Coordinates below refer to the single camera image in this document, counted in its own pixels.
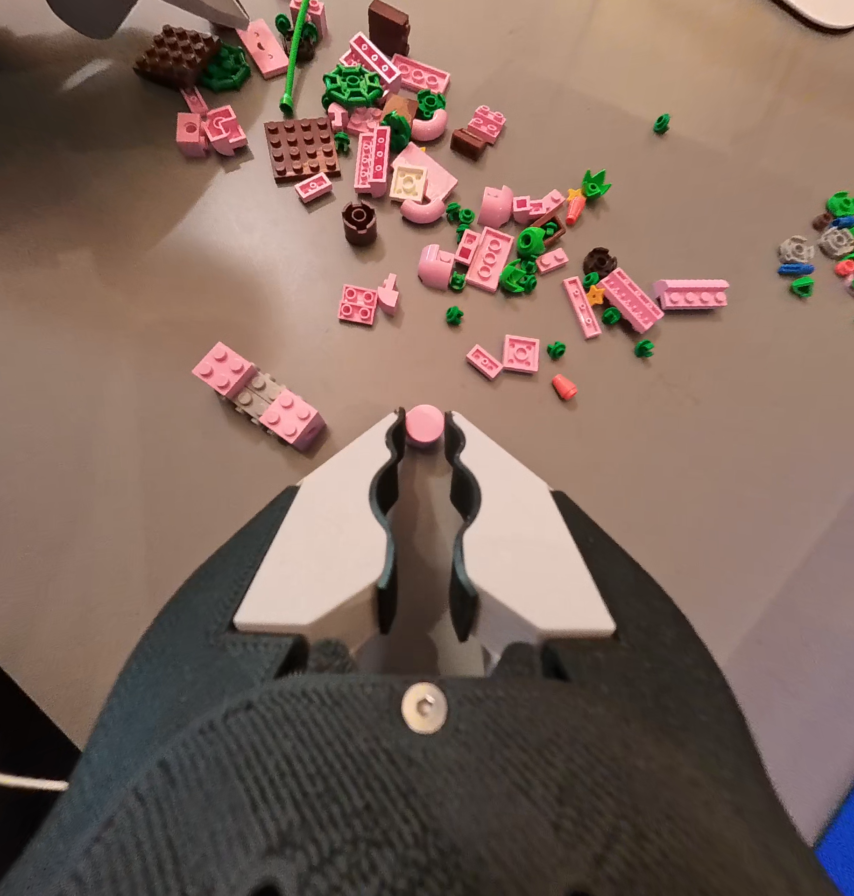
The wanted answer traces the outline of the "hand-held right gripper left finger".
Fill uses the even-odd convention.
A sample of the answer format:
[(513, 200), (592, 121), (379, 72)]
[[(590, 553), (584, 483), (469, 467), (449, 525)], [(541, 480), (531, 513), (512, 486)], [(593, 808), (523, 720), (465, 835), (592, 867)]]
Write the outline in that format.
[(244, 633), (371, 639), (397, 611), (389, 513), (406, 412), (386, 415), (305, 476), (233, 618)]

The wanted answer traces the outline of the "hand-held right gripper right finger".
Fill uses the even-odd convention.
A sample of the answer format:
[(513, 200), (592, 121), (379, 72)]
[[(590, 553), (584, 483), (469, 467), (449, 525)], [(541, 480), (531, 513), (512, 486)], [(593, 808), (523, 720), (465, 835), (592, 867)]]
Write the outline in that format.
[(499, 659), (511, 644), (611, 637), (551, 487), (457, 411), (445, 414), (444, 449), (461, 521), (448, 591), (458, 641)]

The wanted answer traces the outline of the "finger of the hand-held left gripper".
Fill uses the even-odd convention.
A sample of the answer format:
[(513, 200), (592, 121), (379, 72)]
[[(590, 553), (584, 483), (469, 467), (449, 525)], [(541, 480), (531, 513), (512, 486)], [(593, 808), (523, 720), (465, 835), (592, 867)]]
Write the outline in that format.
[(250, 17), (241, 1), (165, 1), (165, 4), (187, 12), (218, 28), (247, 29)]
[(110, 39), (129, 17), (138, 1), (46, 2), (62, 23), (90, 39)]

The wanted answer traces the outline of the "pink toy brick assembly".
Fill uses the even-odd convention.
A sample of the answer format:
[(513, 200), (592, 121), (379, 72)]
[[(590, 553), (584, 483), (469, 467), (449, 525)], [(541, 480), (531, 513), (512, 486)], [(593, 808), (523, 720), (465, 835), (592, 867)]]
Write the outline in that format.
[(299, 452), (307, 451), (325, 428), (314, 406), (223, 342), (216, 342), (191, 372), (244, 420)]

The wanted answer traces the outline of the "pink round tile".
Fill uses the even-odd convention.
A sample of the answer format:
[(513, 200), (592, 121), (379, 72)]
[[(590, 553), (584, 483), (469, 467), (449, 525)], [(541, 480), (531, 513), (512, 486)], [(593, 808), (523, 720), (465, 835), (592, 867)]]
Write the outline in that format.
[(445, 415), (434, 405), (419, 404), (406, 411), (406, 441), (414, 447), (431, 448), (443, 436), (444, 429)]

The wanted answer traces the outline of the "heap of mixed tiny pieces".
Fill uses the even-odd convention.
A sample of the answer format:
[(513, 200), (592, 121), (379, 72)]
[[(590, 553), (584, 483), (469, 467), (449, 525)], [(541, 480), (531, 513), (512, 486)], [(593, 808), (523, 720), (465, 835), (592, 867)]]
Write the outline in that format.
[(839, 191), (829, 196), (810, 231), (784, 238), (777, 245), (776, 274), (783, 291), (800, 301), (812, 298), (816, 270), (823, 266), (854, 299), (854, 195)]

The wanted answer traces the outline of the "brown studded plate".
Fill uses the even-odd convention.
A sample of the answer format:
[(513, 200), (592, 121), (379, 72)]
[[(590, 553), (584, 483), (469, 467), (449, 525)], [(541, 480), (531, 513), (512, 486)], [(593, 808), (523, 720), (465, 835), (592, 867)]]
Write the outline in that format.
[(217, 36), (166, 24), (136, 58), (133, 70), (155, 84), (176, 90), (191, 88), (220, 49)]
[(264, 135), (276, 184), (295, 183), (317, 174), (341, 178), (327, 116), (265, 122)]

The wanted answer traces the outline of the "green web piece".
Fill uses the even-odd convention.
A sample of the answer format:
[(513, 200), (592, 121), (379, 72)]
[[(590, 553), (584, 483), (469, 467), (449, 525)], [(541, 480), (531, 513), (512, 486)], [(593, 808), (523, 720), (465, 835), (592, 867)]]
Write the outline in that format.
[(197, 84), (215, 93), (238, 91), (250, 76), (251, 68), (243, 48), (222, 44), (200, 73)]
[(331, 72), (323, 75), (325, 92), (321, 97), (324, 110), (338, 104), (346, 110), (356, 107), (377, 106), (385, 89), (376, 73), (361, 65), (338, 64)]

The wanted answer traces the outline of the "green ribbed rod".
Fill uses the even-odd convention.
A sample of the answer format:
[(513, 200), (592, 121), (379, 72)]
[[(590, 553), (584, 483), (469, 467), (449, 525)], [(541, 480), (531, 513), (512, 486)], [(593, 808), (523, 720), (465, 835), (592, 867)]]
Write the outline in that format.
[(295, 83), (295, 74), (298, 63), (298, 50), (302, 41), (302, 32), (306, 24), (309, 11), (309, 1), (301, 1), (298, 7), (297, 19), (293, 25), (292, 37), (289, 45), (288, 68), (286, 71), (286, 82), (284, 93), (280, 101), (280, 110), (285, 118), (292, 118), (294, 114), (293, 92)]

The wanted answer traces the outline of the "brown square brick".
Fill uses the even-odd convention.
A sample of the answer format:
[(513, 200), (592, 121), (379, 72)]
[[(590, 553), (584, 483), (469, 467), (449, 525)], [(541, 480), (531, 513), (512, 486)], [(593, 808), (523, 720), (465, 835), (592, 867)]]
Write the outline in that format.
[(372, 1), (367, 9), (371, 42), (388, 56), (409, 51), (410, 17), (384, 1)]

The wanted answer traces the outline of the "brown round brick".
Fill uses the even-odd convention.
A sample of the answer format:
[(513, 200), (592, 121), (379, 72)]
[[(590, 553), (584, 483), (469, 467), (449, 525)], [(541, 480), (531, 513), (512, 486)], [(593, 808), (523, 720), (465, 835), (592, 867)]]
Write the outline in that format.
[(367, 247), (376, 242), (376, 210), (366, 202), (346, 203), (341, 212), (346, 241), (355, 247)]

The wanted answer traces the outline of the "pile of small toy bricks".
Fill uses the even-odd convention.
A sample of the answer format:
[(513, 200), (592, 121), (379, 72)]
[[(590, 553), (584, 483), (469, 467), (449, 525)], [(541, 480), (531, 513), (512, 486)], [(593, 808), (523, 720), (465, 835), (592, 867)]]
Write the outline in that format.
[[(253, 20), (247, 29), (237, 29), (249, 58), (265, 78), (285, 74), (289, 45), (300, 2), (289, 2), (290, 17), (279, 14), (275, 28), (283, 45), (262, 20)], [(327, 36), (323, 2), (310, 2), (298, 61), (311, 58), (319, 41)], [(567, 255), (558, 245), (567, 227), (578, 220), (587, 201), (604, 196), (611, 184), (605, 183), (605, 171), (587, 171), (580, 189), (567, 197), (552, 190), (538, 200), (513, 196), (511, 188), (487, 187), (479, 216), (472, 209), (445, 200), (455, 190), (456, 179), (428, 155), (421, 143), (433, 142), (445, 133), (447, 124), (446, 91), (449, 73), (409, 55), (388, 56), (374, 45), (369, 35), (357, 32), (338, 64), (361, 65), (376, 73), (385, 89), (377, 106), (346, 110), (332, 104), (325, 110), (330, 120), (338, 155), (349, 150), (349, 134), (358, 135), (354, 191), (358, 196), (388, 196), (394, 166), (421, 165), (428, 171), (423, 202), (401, 203), (402, 217), (411, 223), (432, 223), (440, 218), (455, 225), (455, 252), (446, 252), (437, 244), (424, 247), (418, 265), (421, 283), (427, 287), (455, 292), (466, 286), (489, 293), (501, 288), (508, 295), (529, 295), (537, 285), (537, 275), (551, 273), (566, 265)], [(209, 147), (231, 156), (247, 146), (244, 132), (232, 106), (209, 108), (197, 89), (181, 89), (187, 113), (176, 119), (176, 143), (190, 158), (204, 157)], [(503, 130), (506, 118), (486, 105), (477, 106), (465, 128), (452, 132), (453, 151), (477, 160), (488, 145), (493, 145)], [(313, 175), (295, 183), (299, 200), (309, 203), (332, 192), (332, 180), (325, 174)], [(476, 222), (482, 230), (475, 231)], [(585, 275), (566, 278), (563, 286), (586, 339), (600, 335), (593, 308), (607, 300), (604, 323), (612, 325), (625, 319), (637, 333), (651, 329), (665, 311), (723, 308), (727, 305), (729, 283), (722, 279), (661, 279), (649, 296), (605, 248), (596, 248), (585, 260)], [(387, 314), (397, 307), (395, 274), (386, 277), (377, 288), (346, 285), (338, 308), (338, 320), (370, 326), (376, 308)], [(537, 371), (536, 340), (505, 338), (499, 362), (480, 345), (474, 345), (466, 360), (489, 380), (501, 370), (532, 374)]]

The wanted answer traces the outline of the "blue storage bin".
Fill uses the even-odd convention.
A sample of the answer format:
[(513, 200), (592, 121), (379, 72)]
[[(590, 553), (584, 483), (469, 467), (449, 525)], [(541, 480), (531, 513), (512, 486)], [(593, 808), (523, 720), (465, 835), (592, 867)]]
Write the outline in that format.
[(816, 854), (836, 888), (854, 895), (854, 786), (822, 835)]

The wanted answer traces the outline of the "white board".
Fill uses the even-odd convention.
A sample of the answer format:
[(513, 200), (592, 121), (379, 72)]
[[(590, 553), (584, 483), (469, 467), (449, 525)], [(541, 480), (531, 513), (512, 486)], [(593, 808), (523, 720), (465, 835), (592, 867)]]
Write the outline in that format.
[(828, 32), (854, 29), (854, 1), (773, 1), (793, 17)]

